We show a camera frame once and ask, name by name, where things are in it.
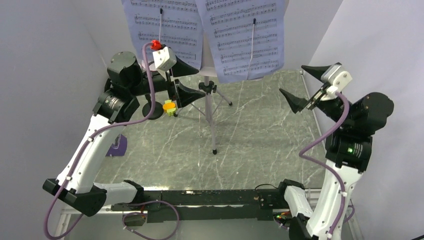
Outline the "purple metronome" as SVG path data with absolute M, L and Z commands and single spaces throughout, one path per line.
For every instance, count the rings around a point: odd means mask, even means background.
M 128 139 L 120 134 L 116 137 L 113 144 L 110 146 L 106 153 L 106 157 L 123 157 L 128 148 Z

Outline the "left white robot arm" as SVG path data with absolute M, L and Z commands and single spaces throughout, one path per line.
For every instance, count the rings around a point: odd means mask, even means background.
M 149 83 L 147 73 L 130 51 L 116 53 L 108 67 L 104 92 L 93 108 L 88 129 L 77 151 L 66 168 L 56 177 L 49 178 L 43 189 L 62 202 L 91 217 L 102 207 L 125 204 L 131 210 L 144 203 L 144 188 L 131 181 L 101 184 L 95 178 L 110 147 L 121 134 L 139 107 L 138 97 L 155 92 L 168 92 L 178 107 L 185 107 L 201 99 L 205 93 L 184 86 L 179 77 L 195 75 L 198 70 L 177 59 L 166 77 L 152 73 Z

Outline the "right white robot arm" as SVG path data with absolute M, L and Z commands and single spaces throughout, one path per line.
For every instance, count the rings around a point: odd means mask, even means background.
M 309 99 L 282 90 L 291 110 L 319 109 L 335 124 L 299 152 L 301 158 L 311 161 L 307 151 L 325 143 L 325 161 L 320 162 L 325 168 L 324 181 L 315 208 L 307 200 L 304 185 L 288 179 L 280 183 L 276 202 L 290 210 L 287 230 L 291 240 L 339 240 L 353 190 L 371 159 L 373 135 L 387 124 L 395 105 L 381 92 L 350 102 L 343 89 L 353 78 L 339 62 L 301 68 L 322 86 Z

